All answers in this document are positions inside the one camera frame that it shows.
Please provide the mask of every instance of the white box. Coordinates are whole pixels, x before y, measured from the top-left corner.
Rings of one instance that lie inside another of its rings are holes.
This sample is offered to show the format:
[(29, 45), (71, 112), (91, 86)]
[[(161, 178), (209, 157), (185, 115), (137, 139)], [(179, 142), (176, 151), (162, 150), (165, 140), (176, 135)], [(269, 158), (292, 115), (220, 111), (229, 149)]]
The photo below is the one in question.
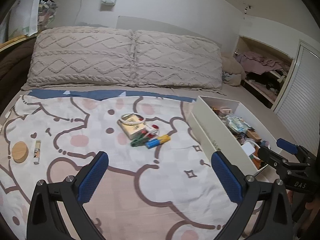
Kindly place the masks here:
[(220, 150), (231, 164), (238, 166), (244, 175), (256, 176), (266, 167), (260, 170), (256, 168), (242, 150), (240, 143), (210, 106), (217, 109), (231, 108), (235, 116), (243, 118), (256, 130), (262, 140), (269, 142), (272, 151), (278, 154), (281, 152), (276, 145), (275, 138), (243, 104), (228, 99), (198, 96), (187, 121), (209, 160), (211, 160), (212, 153)]

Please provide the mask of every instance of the shutter door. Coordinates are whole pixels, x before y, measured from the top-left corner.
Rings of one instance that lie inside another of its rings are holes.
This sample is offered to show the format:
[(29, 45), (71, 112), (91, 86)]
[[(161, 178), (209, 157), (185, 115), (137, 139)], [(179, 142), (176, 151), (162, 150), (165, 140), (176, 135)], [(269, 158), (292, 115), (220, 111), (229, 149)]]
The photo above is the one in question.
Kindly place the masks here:
[(316, 155), (319, 145), (320, 59), (301, 45), (297, 64), (282, 97), (284, 100), (281, 99), (275, 112), (297, 144)]

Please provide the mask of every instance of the metal screw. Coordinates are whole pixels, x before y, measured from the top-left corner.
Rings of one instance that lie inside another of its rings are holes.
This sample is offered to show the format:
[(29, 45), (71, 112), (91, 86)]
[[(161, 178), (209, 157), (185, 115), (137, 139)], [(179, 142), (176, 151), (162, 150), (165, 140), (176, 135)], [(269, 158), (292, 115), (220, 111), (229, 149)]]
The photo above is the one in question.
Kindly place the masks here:
[(43, 180), (43, 179), (38, 180), (38, 182), (37, 182), (37, 185), (38, 185), (38, 186), (42, 186), (43, 184), (44, 184), (44, 180)]
[(75, 176), (69, 175), (66, 177), (66, 182), (72, 182), (75, 179)]
[(277, 180), (276, 180), (276, 183), (277, 183), (279, 186), (283, 185), (283, 181), (282, 181), (281, 179), (277, 179)]
[(245, 177), (245, 179), (247, 180), (247, 182), (253, 182), (254, 181), (254, 176), (248, 175), (248, 176)]

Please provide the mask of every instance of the cartoon print blanket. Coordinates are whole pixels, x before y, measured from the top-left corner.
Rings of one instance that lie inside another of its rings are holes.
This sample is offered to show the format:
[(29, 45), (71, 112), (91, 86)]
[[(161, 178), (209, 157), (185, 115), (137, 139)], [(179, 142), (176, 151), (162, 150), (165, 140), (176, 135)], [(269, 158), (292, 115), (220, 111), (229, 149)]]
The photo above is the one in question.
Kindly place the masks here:
[[(160, 97), (20, 97), (0, 133), (1, 214), (24, 240), (36, 182), (75, 175), (102, 150), (108, 153), (109, 167), (84, 208), (106, 239), (214, 239), (236, 204), (186, 123), (191, 106)], [(131, 112), (158, 125), (171, 141), (153, 149), (131, 147), (116, 124)], [(41, 140), (37, 165), (36, 140)], [(28, 149), (22, 163), (12, 158), (18, 142)]]

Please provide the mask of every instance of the wooden disc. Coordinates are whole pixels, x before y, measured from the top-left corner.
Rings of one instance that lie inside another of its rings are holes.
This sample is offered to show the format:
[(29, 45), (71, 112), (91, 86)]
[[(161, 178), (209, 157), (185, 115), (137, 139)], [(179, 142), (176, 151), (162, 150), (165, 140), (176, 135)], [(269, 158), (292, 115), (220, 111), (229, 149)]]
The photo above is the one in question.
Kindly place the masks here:
[(16, 163), (22, 163), (28, 157), (28, 147), (24, 142), (17, 142), (12, 148), (12, 158)]

